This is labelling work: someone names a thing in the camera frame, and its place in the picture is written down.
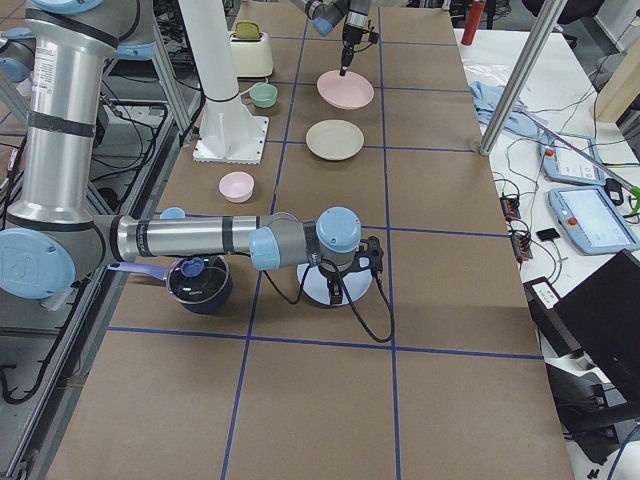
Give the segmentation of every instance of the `label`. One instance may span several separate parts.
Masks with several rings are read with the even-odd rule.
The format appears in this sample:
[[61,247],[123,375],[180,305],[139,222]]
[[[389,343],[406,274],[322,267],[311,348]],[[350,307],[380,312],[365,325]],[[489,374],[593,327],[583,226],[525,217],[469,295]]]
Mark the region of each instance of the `label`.
[[36,47],[32,91],[41,95],[53,95],[53,86],[56,81],[57,59],[57,46]]
[[553,306],[558,303],[558,297],[546,283],[536,283],[532,285],[531,288],[538,294],[538,298],[544,303],[544,306],[547,307],[548,310],[551,310]]

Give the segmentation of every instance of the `pink plate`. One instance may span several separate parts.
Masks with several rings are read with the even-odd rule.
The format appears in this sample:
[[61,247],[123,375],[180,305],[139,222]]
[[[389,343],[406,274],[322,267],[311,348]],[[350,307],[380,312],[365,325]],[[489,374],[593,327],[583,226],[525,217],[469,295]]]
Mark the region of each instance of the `pink plate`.
[[318,78],[318,92],[329,105],[343,110],[362,108],[373,100],[369,80],[354,72],[347,72],[344,77],[338,70],[323,73]]

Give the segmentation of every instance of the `blue pot handle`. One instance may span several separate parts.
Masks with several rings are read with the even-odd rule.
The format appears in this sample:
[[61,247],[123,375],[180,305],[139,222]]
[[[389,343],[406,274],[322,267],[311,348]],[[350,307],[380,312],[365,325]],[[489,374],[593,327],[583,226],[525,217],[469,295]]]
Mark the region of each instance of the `blue pot handle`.
[[107,269],[115,272],[142,273],[157,278],[161,282],[166,281],[167,275],[169,274],[169,270],[164,267],[135,262],[112,263],[107,265]]

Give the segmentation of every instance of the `pot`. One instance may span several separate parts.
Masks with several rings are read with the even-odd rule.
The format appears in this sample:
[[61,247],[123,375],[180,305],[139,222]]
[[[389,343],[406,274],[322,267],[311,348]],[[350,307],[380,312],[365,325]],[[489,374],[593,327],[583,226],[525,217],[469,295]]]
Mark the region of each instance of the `pot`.
[[168,269],[135,262],[112,263],[107,268],[141,273],[163,281],[169,294],[187,310],[203,315],[217,312],[233,290],[229,265],[217,255],[183,258]]

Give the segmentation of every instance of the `white desk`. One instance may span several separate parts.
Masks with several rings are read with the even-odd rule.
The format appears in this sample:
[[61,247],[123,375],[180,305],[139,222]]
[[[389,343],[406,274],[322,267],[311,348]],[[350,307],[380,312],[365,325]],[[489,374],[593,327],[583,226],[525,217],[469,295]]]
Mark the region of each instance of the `white desk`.
[[[458,43],[462,37],[462,31],[456,31]],[[469,83],[480,81],[487,84],[497,85],[500,78],[506,78],[515,65],[518,55],[526,41],[525,32],[508,31],[478,31],[473,45],[464,46],[459,44],[460,55],[465,64],[465,73]],[[538,62],[536,63],[529,80],[521,93],[521,100],[531,111],[543,109],[562,109],[567,105],[577,102],[585,94],[591,93],[588,99],[577,106],[575,115],[564,128],[565,132],[581,135],[594,135],[593,118],[590,109],[593,106],[595,93],[591,83],[585,75],[582,67],[574,57],[571,49],[560,34],[552,34],[545,46]],[[558,131],[565,121],[571,116],[574,107],[560,112],[541,112],[539,116],[546,119],[551,129]],[[521,192],[533,191],[534,185],[526,179],[514,175],[507,168],[507,147],[520,137],[509,132],[500,135],[496,146],[491,152],[491,167],[494,172],[503,174],[505,178],[515,182]],[[624,140],[615,124],[597,125],[596,143],[610,143]],[[598,147],[600,156],[605,163],[631,163],[637,162],[633,152],[626,142],[614,145],[602,145]],[[540,158],[538,155],[538,145],[531,141],[520,141],[510,149],[511,168],[531,178],[536,178],[540,169]],[[634,184],[640,183],[640,168],[618,168],[617,172]],[[498,182],[497,188],[501,192],[504,182]],[[562,275],[554,284],[554,287],[564,295],[571,291],[576,285],[584,280],[604,264],[611,255],[586,256],[569,242],[566,234],[559,228],[557,219],[552,213],[547,202],[546,192],[551,188],[556,188],[563,184],[552,183],[544,178],[538,177],[539,190],[535,195],[535,202],[532,206],[534,195],[524,195],[521,198],[520,212],[523,220],[529,225],[532,232],[544,228],[556,227],[561,238],[556,240],[556,244],[563,257],[567,259],[563,262]],[[513,193],[514,189],[508,185],[504,187],[505,192]],[[633,227],[636,234],[640,234],[640,227]],[[520,272],[522,281],[531,280],[540,276],[549,276],[553,270],[553,262],[540,247],[532,246],[534,259],[524,262]],[[567,359],[549,359],[549,363],[576,372],[575,365]],[[572,464],[576,480],[583,480],[593,468],[599,468],[598,478],[606,478],[613,463],[615,453],[609,457],[607,463],[601,467],[592,464],[573,442],[567,444],[567,448],[572,457]],[[614,480],[637,480],[640,472],[640,442],[630,444],[621,457],[616,469]]]

